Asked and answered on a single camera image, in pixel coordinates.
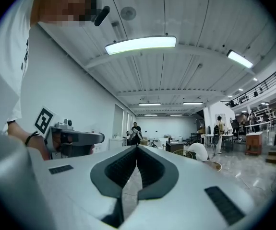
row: ceiling light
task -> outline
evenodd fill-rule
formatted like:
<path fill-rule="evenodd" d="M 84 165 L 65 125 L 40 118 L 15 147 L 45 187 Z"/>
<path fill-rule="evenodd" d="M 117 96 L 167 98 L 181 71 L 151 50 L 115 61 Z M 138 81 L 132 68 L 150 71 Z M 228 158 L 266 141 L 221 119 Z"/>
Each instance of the ceiling light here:
<path fill-rule="evenodd" d="M 184 102 L 183 105 L 202 105 L 203 102 Z"/>
<path fill-rule="evenodd" d="M 230 50 L 228 52 L 228 58 L 244 65 L 247 68 L 251 68 L 253 66 L 251 62 L 249 62 L 246 58 L 242 57 L 241 55 L 235 53 L 233 50 Z"/>
<path fill-rule="evenodd" d="M 120 41 L 105 47 L 109 55 L 144 48 L 173 48 L 176 45 L 174 36 L 150 36 Z"/>
<path fill-rule="evenodd" d="M 161 105 L 161 103 L 139 103 L 139 105 Z"/>

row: staircase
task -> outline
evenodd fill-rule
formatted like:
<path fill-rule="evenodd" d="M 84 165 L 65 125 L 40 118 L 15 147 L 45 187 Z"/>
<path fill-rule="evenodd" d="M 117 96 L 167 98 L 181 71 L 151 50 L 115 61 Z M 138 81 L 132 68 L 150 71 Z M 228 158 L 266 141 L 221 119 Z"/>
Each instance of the staircase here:
<path fill-rule="evenodd" d="M 266 158 L 267 163 L 276 163 L 276 148 L 270 149 Z"/>

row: floor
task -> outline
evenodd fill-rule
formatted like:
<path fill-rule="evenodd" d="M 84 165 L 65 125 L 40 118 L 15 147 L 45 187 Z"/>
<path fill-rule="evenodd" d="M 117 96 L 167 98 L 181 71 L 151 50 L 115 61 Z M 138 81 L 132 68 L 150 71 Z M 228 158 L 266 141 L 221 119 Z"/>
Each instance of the floor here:
<path fill-rule="evenodd" d="M 211 161 L 219 162 L 224 177 L 243 188 L 252 196 L 256 205 L 264 203 L 276 194 L 276 164 L 266 163 L 267 152 L 259 156 L 245 155 L 245 144 L 234 144 L 234 150 L 222 151 L 213 157 L 213 148 L 206 148 Z M 137 205 L 137 193 L 142 189 L 140 172 L 136 167 L 122 194 L 123 212 L 126 219 Z"/>

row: white ceiling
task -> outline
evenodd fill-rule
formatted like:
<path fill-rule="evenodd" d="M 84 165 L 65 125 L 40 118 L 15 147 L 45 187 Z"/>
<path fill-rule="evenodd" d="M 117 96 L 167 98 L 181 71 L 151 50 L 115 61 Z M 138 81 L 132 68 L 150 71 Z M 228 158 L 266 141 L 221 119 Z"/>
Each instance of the white ceiling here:
<path fill-rule="evenodd" d="M 41 26 L 108 91 L 137 115 L 191 114 L 220 101 L 251 73 L 226 58 L 230 49 L 254 65 L 276 50 L 276 24 L 256 0 L 102 0 L 110 14 L 99 27 Z M 120 17 L 124 7 L 136 17 Z M 143 50 L 108 56 L 105 46 L 151 35 L 176 36 L 174 49 Z M 161 102 L 159 107 L 138 103 Z"/>

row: balcony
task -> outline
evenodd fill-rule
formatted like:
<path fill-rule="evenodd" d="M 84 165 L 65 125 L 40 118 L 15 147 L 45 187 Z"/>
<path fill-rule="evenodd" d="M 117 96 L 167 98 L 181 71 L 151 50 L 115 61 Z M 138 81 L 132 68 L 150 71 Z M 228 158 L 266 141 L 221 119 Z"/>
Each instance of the balcony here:
<path fill-rule="evenodd" d="M 265 93 L 269 92 L 269 90 L 273 90 L 276 86 L 276 72 L 273 73 L 270 77 L 268 77 L 265 81 L 259 83 L 254 88 L 250 89 L 249 91 L 241 94 L 237 98 L 229 101 L 224 102 L 226 106 L 229 106 L 230 108 L 236 107 L 238 105 L 242 105 L 243 103 L 246 103 L 248 101 L 254 100 L 257 97 L 260 97 L 261 95 L 264 95 Z"/>

